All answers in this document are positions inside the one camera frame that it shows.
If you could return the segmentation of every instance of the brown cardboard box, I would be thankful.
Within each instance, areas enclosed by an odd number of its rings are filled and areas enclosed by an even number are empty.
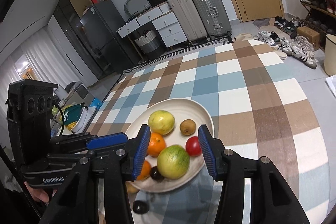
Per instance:
[[[320,34],[307,26],[299,27],[296,29],[298,35],[307,38],[311,44],[314,44],[314,51],[320,48]]]

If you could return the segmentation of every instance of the curtain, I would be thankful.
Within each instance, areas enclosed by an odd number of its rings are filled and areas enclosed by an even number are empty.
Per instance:
[[[8,98],[8,86],[10,83],[22,80],[10,56],[0,66],[0,79],[0,142],[3,146],[10,147],[5,104]]]
[[[39,80],[59,84],[63,88],[71,82],[80,81],[44,27],[24,41],[21,49]]]

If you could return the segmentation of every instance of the gray suitcase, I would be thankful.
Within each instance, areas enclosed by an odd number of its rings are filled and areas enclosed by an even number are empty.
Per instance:
[[[210,36],[232,35],[232,28],[222,0],[193,0]]]
[[[168,0],[168,3],[189,41],[208,35],[192,0]]]

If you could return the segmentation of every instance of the white tray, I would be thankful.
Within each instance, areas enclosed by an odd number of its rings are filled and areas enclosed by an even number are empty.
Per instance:
[[[197,136],[198,128],[201,124],[206,124],[210,133],[212,134],[212,136],[214,136],[214,126],[209,112],[207,112],[207,110],[202,105],[193,100],[176,98],[164,100],[155,105],[152,105],[147,110],[145,110],[127,129],[126,135],[129,139],[137,136],[141,125],[147,124],[149,116],[156,110],[169,111],[175,117],[174,130],[172,131],[172,133],[164,136],[167,146],[179,144],[183,148],[185,148],[186,141],[190,137]],[[184,136],[180,132],[180,123],[186,119],[192,119],[196,123],[196,132],[193,135]],[[157,158],[147,156],[146,160],[151,164],[152,167],[156,166]],[[203,166],[203,155],[200,155],[198,157],[190,157],[188,172],[182,178],[179,178],[177,180],[164,179],[162,182],[156,182],[152,180],[151,177],[149,177],[144,181],[134,181],[131,182],[131,184],[134,187],[145,192],[164,193],[174,190],[190,181],[200,172]]]

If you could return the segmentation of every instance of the orange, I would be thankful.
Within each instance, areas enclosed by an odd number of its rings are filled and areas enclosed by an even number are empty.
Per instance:
[[[151,134],[151,140],[149,141],[149,146],[147,153],[152,157],[157,157],[160,152],[166,148],[166,142],[161,134],[153,132]]]
[[[146,178],[148,178],[151,169],[152,169],[151,164],[145,160],[143,162],[141,173],[140,175],[138,175],[137,180],[145,180]]]

